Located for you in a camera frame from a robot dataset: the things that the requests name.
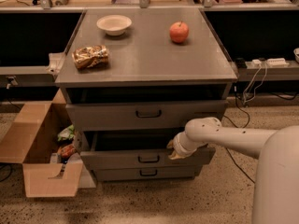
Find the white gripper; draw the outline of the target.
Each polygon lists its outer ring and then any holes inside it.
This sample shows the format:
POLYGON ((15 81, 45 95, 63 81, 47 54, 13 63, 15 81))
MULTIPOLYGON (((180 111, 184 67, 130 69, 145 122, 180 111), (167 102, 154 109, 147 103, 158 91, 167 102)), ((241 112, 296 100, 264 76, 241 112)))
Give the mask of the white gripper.
POLYGON ((182 160, 190 157, 199 147, 203 147, 206 143, 193 141, 185 132, 178 133, 173 140, 166 145, 167 149, 172 149, 172 153, 168 156, 170 160, 182 160))

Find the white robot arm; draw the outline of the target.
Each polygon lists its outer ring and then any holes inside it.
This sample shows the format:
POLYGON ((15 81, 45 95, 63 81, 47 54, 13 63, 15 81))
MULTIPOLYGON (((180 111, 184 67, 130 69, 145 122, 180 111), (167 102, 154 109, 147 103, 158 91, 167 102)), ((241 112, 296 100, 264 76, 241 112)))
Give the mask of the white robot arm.
POLYGON ((299 126, 280 130, 224 127, 216 118, 192 119, 167 146, 172 160, 205 144, 229 148, 258 161, 252 224, 299 224, 299 126))

